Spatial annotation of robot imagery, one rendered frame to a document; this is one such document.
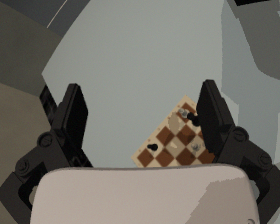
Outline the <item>chessboard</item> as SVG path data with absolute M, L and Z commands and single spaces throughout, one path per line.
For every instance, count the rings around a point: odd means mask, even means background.
M 163 122 L 131 156 L 137 167 L 168 167 L 212 163 L 214 153 L 205 148 L 200 126 L 196 127 L 188 118 L 183 118 L 179 108 L 187 109 L 197 116 L 197 104 L 185 95 Z M 198 151 L 191 148 L 192 143 L 199 143 Z M 152 151 L 148 144 L 157 144 Z

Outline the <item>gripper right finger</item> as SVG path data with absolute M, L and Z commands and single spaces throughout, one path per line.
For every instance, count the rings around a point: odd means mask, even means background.
M 214 80 L 203 82 L 196 112 L 205 148 L 215 155 L 212 163 L 242 168 L 256 183 L 260 224 L 267 224 L 280 207 L 280 170 L 267 152 L 249 140 L 244 128 L 235 126 Z

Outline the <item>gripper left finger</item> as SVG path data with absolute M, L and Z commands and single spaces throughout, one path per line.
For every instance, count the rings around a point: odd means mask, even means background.
M 71 159 L 81 152 L 87 118 L 80 85 L 69 84 L 50 132 L 38 137 L 37 146 L 17 161 L 15 171 L 0 187 L 0 201 L 18 224 L 30 224 L 29 195 L 42 177 L 56 169 L 75 167 Z

